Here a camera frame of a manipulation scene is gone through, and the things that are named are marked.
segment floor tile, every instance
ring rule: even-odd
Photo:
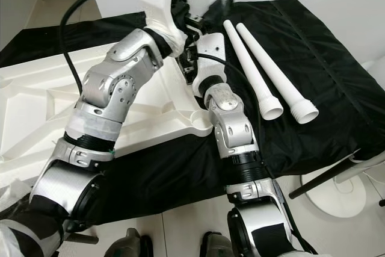
[[[221,232],[227,238],[227,212],[233,208],[226,196],[181,206],[163,213],[168,257],[199,256],[202,236]]]
[[[35,5],[27,28],[59,25],[61,18],[75,1],[76,0],[38,1]],[[70,17],[68,23],[78,22],[79,19],[80,9],[77,9]]]
[[[83,4],[80,12],[80,21],[97,20],[102,18],[96,0],[88,0]]]
[[[302,195],[294,200],[288,197],[300,186],[299,176],[279,178],[279,184],[288,200],[302,236],[319,253],[335,257],[375,257],[385,253],[385,210],[378,206],[380,197],[366,176],[366,206],[353,218],[336,218],[320,211]]]
[[[82,234],[97,236],[96,245],[64,242],[59,248],[60,257],[103,257],[110,245],[126,236],[128,228],[135,228],[141,235],[151,237],[154,246],[154,256],[166,257],[162,215],[151,215],[130,220],[94,226]]]

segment white pipe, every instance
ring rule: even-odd
[[[250,31],[239,23],[236,26],[251,52],[257,58],[266,74],[269,76],[277,90],[290,106],[290,112],[300,124],[309,123],[318,116],[318,110],[311,101],[305,99],[290,82],[286,75],[279,69],[267,52],[261,47]]]
[[[238,33],[236,33],[231,21],[226,20],[223,23],[223,26],[229,35],[230,41],[234,47],[236,55],[238,56],[239,62],[242,65],[243,71],[245,72],[246,77],[258,98],[260,114],[265,120],[274,120],[278,118],[283,112],[281,103],[271,94],[268,86],[262,78],[262,75],[260,75],[253,60],[251,59],[251,56],[248,54],[245,46],[243,45],[241,38]]]
[[[383,162],[385,162],[385,151],[367,161],[362,161],[354,165],[350,169],[342,172],[341,174],[338,174],[334,177],[334,180],[336,181],[336,183],[341,184],[342,182],[349,180],[350,178],[358,175],[359,173],[365,172],[371,167],[377,166]]]

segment white plastic tube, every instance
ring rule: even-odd
[[[278,118],[283,112],[281,103],[271,94],[268,86],[251,59],[251,56],[248,54],[245,46],[243,45],[241,38],[238,33],[236,33],[231,21],[226,20],[223,23],[223,26],[229,35],[230,41],[234,47],[236,55],[238,56],[239,62],[242,65],[243,71],[245,72],[246,77],[258,98],[260,114],[265,120],[274,120]]]
[[[267,52],[261,47],[250,31],[239,23],[236,26],[251,52],[257,58],[266,74],[277,87],[280,94],[290,106],[290,112],[300,124],[309,123],[318,116],[318,110],[311,101],[305,99],[286,75],[280,70]]]

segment black pole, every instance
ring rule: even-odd
[[[84,244],[97,244],[99,242],[99,238],[94,236],[72,233],[71,235],[69,235],[66,241]]]
[[[295,199],[295,198],[299,197],[300,195],[306,193],[307,191],[310,191],[311,189],[317,187],[318,185],[321,185],[322,183],[337,176],[338,174],[342,173],[343,171],[346,171],[347,169],[351,168],[354,165],[355,164],[353,162],[351,162],[349,159],[343,160],[338,165],[335,165],[334,167],[327,170],[325,173],[322,173],[318,177],[312,179],[310,182],[302,185],[300,188],[291,192],[289,194],[290,199]]]

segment black cable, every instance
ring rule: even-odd
[[[297,234],[294,232],[294,230],[291,230],[291,234],[298,239]],[[312,245],[310,245],[309,242],[307,242],[305,239],[303,240],[306,243],[306,246],[310,249],[311,253],[313,255],[318,255],[317,251],[313,248]]]
[[[266,170],[268,174],[270,175],[271,179],[275,179],[276,177],[272,173],[272,171],[269,169],[268,166],[266,166]],[[283,207],[286,211],[286,214],[288,215],[289,222],[293,228],[294,236],[298,239],[298,242],[300,242],[300,245],[302,246],[303,250],[306,252],[309,252],[311,254],[318,254],[317,251],[307,242],[301,235],[300,230],[298,230],[297,224],[294,221],[293,215],[291,213],[290,207],[288,205],[288,201],[285,198],[285,195],[281,192],[282,198],[283,198]]]
[[[202,58],[207,58],[209,60],[214,60],[214,61],[217,61],[231,69],[233,69],[240,77],[241,79],[243,80],[244,84],[246,85],[247,87],[247,90],[248,90],[248,93],[252,96],[254,96],[254,98],[252,98],[252,103],[253,103],[253,106],[254,106],[254,109],[256,110],[256,113],[257,115],[259,116],[259,121],[258,121],[258,125],[259,125],[259,128],[257,130],[257,133],[258,133],[258,139],[261,140],[261,135],[260,135],[260,115],[259,115],[259,106],[258,106],[258,102],[257,102],[257,96],[255,95],[255,91],[253,89],[253,87],[251,86],[250,82],[248,81],[248,79],[246,78],[246,76],[239,70],[237,69],[235,66],[233,66],[232,64],[228,63],[227,61],[224,61],[218,57],[215,57],[213,55],[208,55],[208,54],[197,54],[196,55],[197,57],[202,57]],[[271,179],[275,179],[273,173],[271,172],[271,170],[269,169],[269,167],[265,164],[265,167],[267,169],[267,172],[268,174],[270,175],[270,178]],[[293,215],[291,213],[291,210],[289,208],[289,205],[284,197],[284,195],[282,194],[282,197],[283,197],[283,207],[285,208],[285,211],[288,215],[288,219],[291,223],[291,226],[293,227],[293,235],[298,239],[298,241],[300,242],[302,248],[311,253],[311,254],[317,254],[316,250],[302,237],[300,231],[298,230],[298,227],[297,227],[297,224],[295,223],[294,221],[294,218],[293,218]]]
[[[87,0],[77,0],[74,4],[71,5],[71,7],[66,11],[63,18],[61,19],[60,26],[59,26],[59,45],[60,49],[63,51],[64,57],[66,58],[66,61],[68,63],[68,66],[70,67],[70,70],[72,72],[72,75],[76,81],[76,85],[78,86],[80,94],[82,93],[82,82],[80,80],[80,77],[72,63],[72,60],[70,58],[70,55],[66,49],[65,39],[64,39],[64,33],[65,33],[65,27],[67,24],[67,21],[71,17],[71,15],[78,9],[82,4],[84,4]]]

